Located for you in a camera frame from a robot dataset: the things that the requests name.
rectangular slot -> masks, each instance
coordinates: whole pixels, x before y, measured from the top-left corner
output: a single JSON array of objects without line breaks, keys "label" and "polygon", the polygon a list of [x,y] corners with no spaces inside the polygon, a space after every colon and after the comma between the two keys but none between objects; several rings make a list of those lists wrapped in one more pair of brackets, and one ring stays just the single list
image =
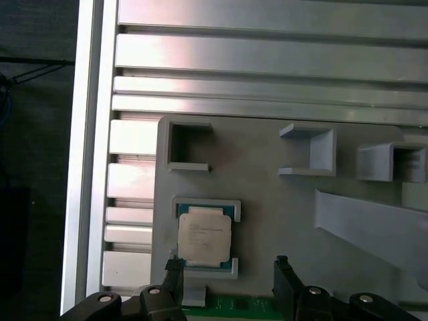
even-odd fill
[{"label": "rectangular slot", "polygon": [[393,180],[425,181],[425,148],[395,148]]},{"label": "rectangular slot", "polygon": [[313,124],[291,124],[280,130],[280,137],[292,139],[310,149],[309,158],[302,159],[296,167],[284,167],[279,175],[336,175],[336,132]]},{"label": "rectangular slot", "polygon": [[209,171],[206,150],[214,143],[209,123],[175,124],[169,126],[170,169]]}]

metal frame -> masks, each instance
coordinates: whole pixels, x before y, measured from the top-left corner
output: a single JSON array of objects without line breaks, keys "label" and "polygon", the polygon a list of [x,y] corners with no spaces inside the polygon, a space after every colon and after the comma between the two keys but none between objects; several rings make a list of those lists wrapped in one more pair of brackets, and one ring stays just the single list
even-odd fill
[{"label": "metal frame", "polygon": [[[287,53],[287,58],[278,53]],[[225,72],[271,78],[426,82],[424,49],[290,39],[121,33],[116,67]]]},{"label": "metal frame", "polygon": [[117,1],[104,4],[100,53],[100,82],[95,127],[94,171],[88,248],[88,277],[86,295],[98,292],[101,287],[104,250],[104,214],[107,207],[106,183],[109,159],[110,120],[114,77],[114,55],[117,35]]},{"label": "metal frame", "polygon": [[[110,155],[119,154],[120,159],[127,154],[132,156],[134,152],[133,146],[129,146],[126,152],[124,148],[116,148],[117,152],[110,150],[113,113],[121,118],[127,115],[127,118],[122,118],[121,126],[126,126],[128,120],[125,119],[134,116],[134,120],[147,118],[148,115],[144,116],[144,112],[365,122],[414,127],[428,125],[425,99],[427,71],[423,70],[424,77],[420,77],[419,72],[411,68],[415,64],[410,64],[407,59],[412,55],[418,59],[425,57],[423,50],[428,38],[423,33],[426,28],[421,26],[426,25],[426,8],[273,0],[270,1],[271,5],[285,5],[288,9],[292,7],[317,25],[306,23],[296,14],[290,19],[284,19],[280,14],[281,10],[275,10],[280,15],[279,19],[264,19],[267,23],[264,25],[260,24],[261,20],[256,13],[259,12],[257,8],[260,5],[266,6],[265,1],[234,1],[234,10],[227,11],[226,15],[221,14],[225,10],[224,6],[229,4],[226,0],[177,0],[173,2],[178,8],[176,11],[158,7],[156,0],[81,1],[61,313],[102,287]],[[124,9],[124,4],[128,7],[134,4],[141,8],[142,2],[144,10],[129,12]],[[245,19],[238,19],[236,9],[238,12],[245,12]],[[331,24],[338,11],[344,19]],[[349,24],[352,21],[349,15],[353,19],[364,16],[366,23]],[[397,24],[397,17],[408,20],[406,28]],[[199,65],[191,60],[186,64],[179,60],[158,64],[151,57],[152,63],[148,66],[137,57],[135,65],[115,66],[118,23],[124,25],[124,33],[138,33],[144,28],[148,38],[157,41],[180,40],[180,43],[190,44],[188,49],[200,40],[200,35],[208,35],[207,40],[203,40],[206,44],[212,44],[213,38],[245,38],[245,41],[240,42],[245,44],[241,46],[242,52],[246,48],[257,49],[249,39],[266,38],[269,44],[280,47],[284,47],[281,40],[289,43],[324,41],[324,48],[332,47],[325,44],[331,41],[336,43],[336,47],[340,47],[337,43],[343,42],[371,53],[388,53],[388,46],[392,46],[395,47],[394,52],[404,60],[401,61],[402,68],[395,69],[395,73],[383,71],[384,77],[381,80],[370,68],[367,74],[371,76],[366,79],[363,79],[366,74],[358,70],[362,80],[349,78],[352,77],[352,72],[345,74],[343,79],[321,76],[311,78],[311,70],[307,73],[311,77],[288,75],[287,70],[278,76],[275,75],[277,68],[266,62],[263,68],[257,69],[255,66],[248,70],[240,64],[239,68],[232,66],[233,72],[228,72],[223,68],[230,66],[230,62],[220,61],[220,64],[216,64],[211,60],[211,69],[205,69],[203,61],[209,56],[209,51],[205,51],[203,55],[196,53],[201,58]],[[141,35],[124,37],[146,43],[146,40],[140,38]],[[227,44],[230,41],[220,39],[216,43]],[[298,47],[307,47],[302,43]],[[174,49],[170,43],[165,42],[164,45],[162,47],[157,44],[157,50],[165,53],[165,48]],[[405,53],[407,49],[412,52],[409,56]],[[224,57],[233,58],[233,54],[227,52]],[[117,67],[124,67],[123,76],[115,77]],[[267,70],[268,73],[257,73],[260,70]],[[410,78],[406,78],[407,72],[411,73]],[[148,150],[141,145],[139,147],[140,150]]]},{"label": "metal frame", "polygon": [[81,1],[68,164],[68,194],[60,313],[86,297],[86,266],[96,89],[103,1]]}]

blue cable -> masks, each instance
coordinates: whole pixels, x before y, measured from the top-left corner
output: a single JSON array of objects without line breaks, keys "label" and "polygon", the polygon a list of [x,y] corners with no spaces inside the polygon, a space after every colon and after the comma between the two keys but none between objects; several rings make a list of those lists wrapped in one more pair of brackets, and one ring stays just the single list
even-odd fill
[{"label": "blue cable", "polygon": [[6,103],[6,112],[5,115],[3,117],[3,119],[0,120],[0,127],[2,127],[7,120],[9,119],[10,115],[11,115],[11,111],[12,111],[12,103],[11,103],[11,99],[9,97],[9,93],[6,93],[6,99],[5,99],[5,103]]}]

metal surface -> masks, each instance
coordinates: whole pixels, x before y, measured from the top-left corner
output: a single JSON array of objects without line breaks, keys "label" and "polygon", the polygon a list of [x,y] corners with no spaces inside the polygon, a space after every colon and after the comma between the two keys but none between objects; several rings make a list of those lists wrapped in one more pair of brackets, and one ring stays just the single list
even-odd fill
[{"label": "metal surface", "polygon": [[373,299],[371,296],[360,296],[360,300],[364,303],[372,303]]},{"label": "metal surface", "polygon": [[424,49],[239,38],[120,34],[116,67],[428,82]]},{"label": "metal surface", "polygon": [[111,296],[102,296],[101,298],[98,299],[98,301],[100,302],[108,302],[112,299]]},{"label": "metal surface", "polygon": [[107,207],[106,222],[110,224],[151,226],[153,224],[153,210]]},{"label": "metal surface", "polygon": [[327,86],[326,84],[282,84],[278,82],[231,81],[230,79],[180,79],[136,77],[138,71],[126,70],[130,76],[114,78],[114,92],[130,95],[233,98],[277,102],[306,102],[387,108],[426,109],[428,93]]},{"label": "metal surface", "polygon": [[86,258],[88,256],[90,188],[102,7],[103,2],[101,1],[81,1],[79,7],[68,163],[61,314],[83,300],[86,291]]},{"label": "metal surface", "polygon": [[154,156],[157,124],[157,120],[112,120],[110,153]]},{"label": "metal surface", "polygon": [[424,110],[410,111],[398,108],[335,106],[297,102],[114,95],[112,108],[121,111],[214,114],[409,126],[426,126],[428,124],[428,113]]},{"label": "metal surface", "polygon": [[428,289],[428,212],[316,191],[315,227],[414,275]]},{"label": "metal surface", "polygon": [[114,47],[117,34],[117,2],[105,3],[102,20],[100,53],[100,82],[96,111],[94,170],[91,192],[90,231],[88,248],[88,277],[86,295],[100,291],[101,265],[104,250],[104,214],[106,211],[106,183],[108,137],[114,76]]},{"label": "metal surface", "polygon": [[310,289],[309,289],[309,292],[310,292],[311,294],[314,294],[314,295],[316,295],[316,294],[321,294],[321,290],[320,290],[320,289],[318,289],[318,288],[310,288]]},{"label": "metal surface", "polygon": [[107,225],[104,240],[110,243],[152,244],[152,228],[126,225]]},{"label": "metal surface", "polygon": [[149,253],[104,252],[103,286],[137,288],[150,284]]},{"label": "metal surface", "polygon": [[347,37],[427,39],[427,9],[284,0],[121,0],[123,25]]},{"label": "metal surface", "polygon": [[154,162],[147,162],[145,165],[108,166],[108,197],[152,201],[153,193]]}]

dark background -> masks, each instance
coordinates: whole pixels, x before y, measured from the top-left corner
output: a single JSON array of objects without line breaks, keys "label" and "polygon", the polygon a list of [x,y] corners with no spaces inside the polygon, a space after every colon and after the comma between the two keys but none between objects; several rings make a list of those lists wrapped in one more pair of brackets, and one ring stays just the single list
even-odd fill
[{"label": "dark background", "polygon": [[[0,1],[0,56],[75,60],[78,7],[78,0]],[[14,76],[38,67],[0,63],[0,72]],[[73,82],[74,67],[65,67],[10,93],[0,160],[13,185],[31,188],[33,204],[23,288],[0,306],[0,320],[55,320],[59,314]],[[0,214],[14,215],[5,212],[0,206]]]}]

